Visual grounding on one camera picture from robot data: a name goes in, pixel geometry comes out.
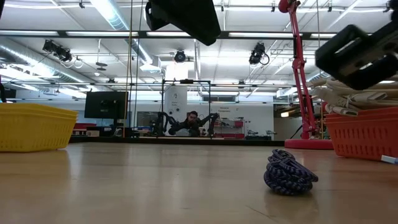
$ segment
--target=wooden floor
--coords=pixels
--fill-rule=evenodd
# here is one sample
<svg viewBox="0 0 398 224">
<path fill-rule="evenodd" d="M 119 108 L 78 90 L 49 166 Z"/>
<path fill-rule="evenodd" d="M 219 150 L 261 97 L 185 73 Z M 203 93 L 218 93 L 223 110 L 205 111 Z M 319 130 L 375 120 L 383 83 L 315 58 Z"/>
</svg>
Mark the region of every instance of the wooden floor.
<svg viewBox="0 0 398 224">
<path fill-rule="evenodd" d="M 275 195 L 262 175 L 273 148 L 72 144 L 0 154 L 0 223 L 394 223 L 398 166 L 291 151 L 320 181 Z"/>
</svg>

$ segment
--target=blue rope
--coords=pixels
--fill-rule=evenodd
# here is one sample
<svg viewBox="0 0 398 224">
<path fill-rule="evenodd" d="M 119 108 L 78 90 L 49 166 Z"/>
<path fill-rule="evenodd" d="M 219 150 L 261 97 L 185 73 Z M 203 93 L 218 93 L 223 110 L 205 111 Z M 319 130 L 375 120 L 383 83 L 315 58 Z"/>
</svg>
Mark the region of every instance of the blue rope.
<svg viewBox="0 0 398 224">
<path fill-rule="evenodd" d="M 318 182 L 318 177 L 313 172 L 284 150 L 273 150 L 268 161 L 264 181 L 277 194 L 304 194 L 312 189 L 312 182 Z"/>
</svg>

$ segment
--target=white cylinder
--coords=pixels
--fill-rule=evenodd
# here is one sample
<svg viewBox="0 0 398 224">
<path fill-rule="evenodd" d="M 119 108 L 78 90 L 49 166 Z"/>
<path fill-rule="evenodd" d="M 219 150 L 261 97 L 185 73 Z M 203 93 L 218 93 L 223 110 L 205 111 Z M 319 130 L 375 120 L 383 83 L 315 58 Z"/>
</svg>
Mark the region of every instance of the white cylinder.
<svg viewBox="0 0 398 224">
<path fill-rule="evenodd" d="M 166 80 L 183 80 L 188 78 L 188 67 L 184 63 L 174 63 L 166 68 Z M 187 118 L 187 87 L 170 86 L 166 83 L 164 93 L 164 112 L 176 121 L 182 122 Z"/>
</svg>

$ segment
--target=ceiling duct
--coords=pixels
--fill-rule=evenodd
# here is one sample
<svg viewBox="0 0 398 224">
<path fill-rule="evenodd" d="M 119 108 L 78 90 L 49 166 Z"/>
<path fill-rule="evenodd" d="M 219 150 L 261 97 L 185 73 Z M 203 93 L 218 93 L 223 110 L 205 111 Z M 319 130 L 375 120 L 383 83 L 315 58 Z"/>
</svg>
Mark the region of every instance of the ceiling duct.
<svg viewBox="0 0 398 224">
<path fill-rule="evenodd" d="M 55 79 L 43 78 L 43 80 L 48 82 L 93 82 L 93 80 L 85 77 L 84 75 L 81 75 L 72 69 L 61 66 L 60 62 L 53 61 L 49 58 L 44 58 L 43 55 L 38 54 L 33 50 L 30 50 L 27 47 L 5 37 L 0 37 L 0 58 L 12 58 L 9 63 L 14 61 L 17 65 L 28 65 L 32 68 L 31 72 L 44 77 L 59 77 Z"/>
<path fill-rule="evenodd" d="M 119 6 L 114 0 L 90 1 L 114 30 L 130 30 L 128 23 L 124 20 L 119 10 Z M 133 51 L 132 53 L 138 55 L 139 60 L 143 64 L 152 64 L 151 56 L 148 54 L 147 50 L 138 43 L 138 40 L 131 39 L 131 50 Z"/>
<path fill-rule="evenodd" d="M 307 79 L 307 82 L 310 82 L 311 80 L 316 80 L 316 79 L 318 79 L 318 78 L 320 78 L 320 77 L 322 77 L 322 78 L 328 78 L 328 77 L 330 77 L 330 75 L 327 74 L 327 73 L 324 72 L 324 71 L 316 70 L 316 71 L 312 72 L 311 74 L 306 75 L 305 77 L 306 77 L 306 79 Z"/>
</svg>

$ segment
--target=fluorescent light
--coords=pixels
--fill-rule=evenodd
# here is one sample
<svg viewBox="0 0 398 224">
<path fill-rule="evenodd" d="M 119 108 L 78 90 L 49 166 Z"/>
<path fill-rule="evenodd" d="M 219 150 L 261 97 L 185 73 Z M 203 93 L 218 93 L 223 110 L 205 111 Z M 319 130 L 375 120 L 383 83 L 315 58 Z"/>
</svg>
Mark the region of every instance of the fluorescent light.
<svg viewBox="0 0 398 224">
<path fill-rule="evenodd" d="M 263 102 L 242 102 L 242 101 L 240 101 L 239 103 L 241 103 L 241 104 L 264 104 Z"/>
<path fill-rule="evenodd" d="M 149 37 L 190 37 L 186 32 L 147 32 Z"/>
<path fill-rule="evenodd" d="M 211 96 L 236 96 L 238 92 L 236 91 L 212 91 Z"/>
<path fill-rule="evenodd" d="M 332 38 L 336 34 L 319 34 L 320 38 Z M 310 38 L 318 38 L 318 34 L 311 34 Z"/>
<path fill-rule="evenodd" d="M 287 32 L 267 33 L 267 32 L 230 32 L 230 37 L 269 37 L 269 38 L 293 38 L 293 34 Z"/>
<path fill-rule="evenodd" d="M 380 84 L 389 84 L 389 83 L 394 83 L 395 81 L 389 81 L 389 80 L 384 80 L 379 82 Z"/>
<path fill-rule="evenodd" d="M 289 117 L 289 112 L 281 113 L 280 116 L 283 118 L 287 118 Z"/>
<path fill-rule="evenodd" d="M 211 103 L 229 103 L 229 104 L 235 104 L 236 102 L 212 101 Z"/>
<path fill-rule="evenodd" d="M 217 87 L 252 87 L 252 85 L 245 84 L 215 84 Z"/>
<path fill-rule="evenodd" d="M 208 101 L 188 101 L 188 103 L 209 103 Z"/>
<path fill-rule="evenodd" d="M 139 67 L 143 72 L 150 72 L 150 73 L 158 73 L 161 72 L 159 67 L 154 65 L 144 64 L 143 66 Z"/>
<path fill-rule="evenodd" d="M 57 31 L 37 31 L 37 30 L 0 30 L 0 35 L 49 35 L 58 36 Z"/>
<path fill-rule="evenodd" d="M 68 31 L 68 36 L 71 37 L 91 37 L 91 36 L 98 36 L 98 37 L 120 37 L 120 36 L 130 36 L 130 32 L 128 31 Z M 131 32 L 133 37 L 138 36 L 138 32 Z"/>
<path fill-rule="evenodd" d="M 76 90 L 70 90 L 70 89 L 59 89 L 59 90 L 61 93 L 66 94 L 66 95 L 74 96 L 77 98 L 86 98 L 86 95 L 84 93 L 81 93 Z"/>
<path fill-rule="evenodd" d="M 33 87 L 31 85 L 26 85 L 26 84 L 22 84 L 22 85 L 11 84 L 11 85 L 19 87 L 19 88 L 25 88 L 27 90 L 38 91 L 38 89 L 36 89 L 35 87 Z"/>
</svg>

